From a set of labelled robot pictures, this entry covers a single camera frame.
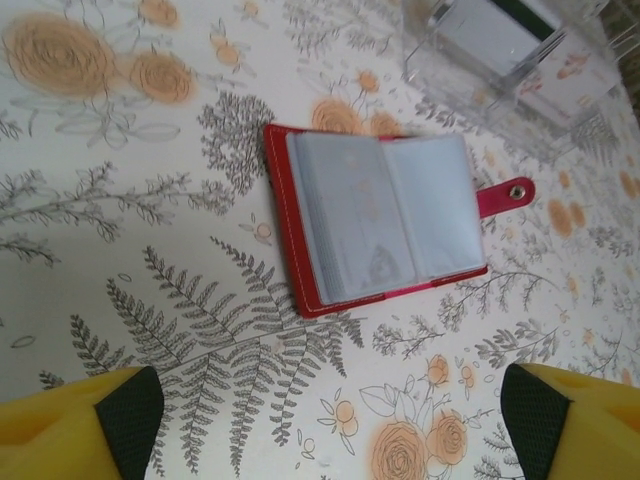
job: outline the card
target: card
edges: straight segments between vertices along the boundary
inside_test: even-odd
[[[463,137],[446,135],[382,145],[420,280],[486,265]]]
[[[378,140],[323,133],[295,138],[309,214],[303,221],[305,237],[315,246],[312,262],[323,272],[328,303],[415,283],[416,271]]]
[[[519,85],[517,95],[558,125],[569,125],[618,81],[615,66],[577,33],[567,32]]]
[[[518,20],[513,8],[506,8],[515,4],[528,12],[525,18]],[[528,25],[529,18],[546,27],[546,36],[560,25],[560,20],[539,0],[457,0],[442,15],[437,28],[448,41],[502,77],[540,46],[540,34]]]

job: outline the black mesh fabric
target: black mesh fabric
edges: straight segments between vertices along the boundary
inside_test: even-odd
[[[509,365],[500,405],[527,480],[546,480],[571,400],[520,365]]]
[[[124,480],[139,480],[164,411],[160,380],[145,367],[95,405],[102,431]]]

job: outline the red strap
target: red strap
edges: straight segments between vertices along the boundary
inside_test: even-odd
[[[524,189],[521,192],[522,198],[517,196],[514,198],[513,196],[513,194],[520,193],[517,191],[518,187]],[[524,207],[533,201],[535,195],[536,186],[533,180],[526,177],[513,178],[508,182],[478,190],[476,196],[480,217],[491,217],[514,208]]]

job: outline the red leather wallet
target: red leather wallet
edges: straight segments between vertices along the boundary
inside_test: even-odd
[[[302,216],[286,141],[289,133],[307,131],[310,130],[276,124],[269,124],[264,129],[269,174],[275,192],[284,254],[291,276],[296,305],[302,317],[314,318],[487,273],[488,268],[484,267],[461,275],[453,275],[410,288],[371,295],[354,301],[330,305],[323,304],[316,285],[309,248],[305,240]],[[394,138],[379,137],[379,139],[385,141],[393,140]],[[499,185],[479,190],[477,192],[477,200],[480,217],[490,217],[498,213],[524,207],[533,201],[534,196],[535,185],[531,179],[525,177],[514,178]]]

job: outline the floral tablecloth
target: floral tablecloth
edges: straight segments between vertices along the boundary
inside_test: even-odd
[[[640,384],[640,135],[622,88],[540,162],[401,79],[397,0],[0,2],[0,375],[8,400],[153,365],[149,478],[520,479],[510,362]],[[304,322],[269,121],[464,133],[491,271]]]

